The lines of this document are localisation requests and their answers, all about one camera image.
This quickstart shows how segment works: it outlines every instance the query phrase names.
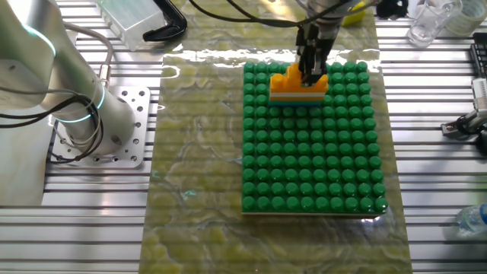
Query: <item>mounting plate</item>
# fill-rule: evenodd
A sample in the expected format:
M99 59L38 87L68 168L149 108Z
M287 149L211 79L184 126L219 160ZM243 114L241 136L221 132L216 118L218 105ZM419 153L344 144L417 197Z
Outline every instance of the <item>mounting plate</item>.
M145 134L147 132L148 112L151 103L151 92L143 87L110 87L110 92L116 97L122 98L132 108L135 115L134 132L129 140L117 151L109 155L90 155L80 161L70 164L59 164L59 169L101 169L101 170L126 170L138 169L144 161ZM61 136L67 136L65 127L57 123L57 129ZM61 139L54 133L53 153L64 158L74 158L80 155L80 151L66 145L71 141ZM56 162L56 157L51 156L51 162Z

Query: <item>glass beaker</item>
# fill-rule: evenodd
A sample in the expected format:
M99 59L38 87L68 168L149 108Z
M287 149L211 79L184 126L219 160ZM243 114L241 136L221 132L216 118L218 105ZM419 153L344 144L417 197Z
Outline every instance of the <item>glass beaker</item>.
M425 0L422 10L409 28L409 39L417 46L429 45L448 21L461 11L461 0Z

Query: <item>metal rail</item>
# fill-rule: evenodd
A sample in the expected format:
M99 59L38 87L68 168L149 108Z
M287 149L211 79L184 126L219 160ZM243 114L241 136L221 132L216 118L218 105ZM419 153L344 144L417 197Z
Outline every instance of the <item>metal rail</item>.
M50 170L43 206L0 210L0 273L135 274L158 109L160 50L128 51L90 1L59 1L65 20L109 37L116 50L112 85L148 86L149 130L143 176L130 170L72 176ZM414 273L487 273L487 237L458 239L453 217L487 201L487 158L472 141L441 135L440 124L472 110L471 39L440 37L427 49L407 43L409 20L377 21ZM96 70L105 47L80 35Z

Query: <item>yellow-green marble surface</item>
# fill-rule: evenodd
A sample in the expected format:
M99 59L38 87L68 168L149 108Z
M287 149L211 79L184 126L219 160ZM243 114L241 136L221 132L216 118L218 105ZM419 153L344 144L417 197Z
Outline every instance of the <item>yellow-green marble surface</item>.
M238 16L224 0L197 2ZM293 0L238 3L261 17L304 18ZM369 65L390 210L375 219L243 217L242 66L294 62L297 30L217 21L174 4L188 31L164 55L140 273L411 273L371 11L340 30L329 62Z

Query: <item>black clamp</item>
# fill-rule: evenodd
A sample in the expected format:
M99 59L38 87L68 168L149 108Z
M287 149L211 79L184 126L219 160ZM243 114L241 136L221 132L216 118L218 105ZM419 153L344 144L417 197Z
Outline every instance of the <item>black clamp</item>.
M145 42L168 41L183 35L188 22L181 12L170 0L154 0L155 4L164 13L167 25L157 30L150 30L142 36Z

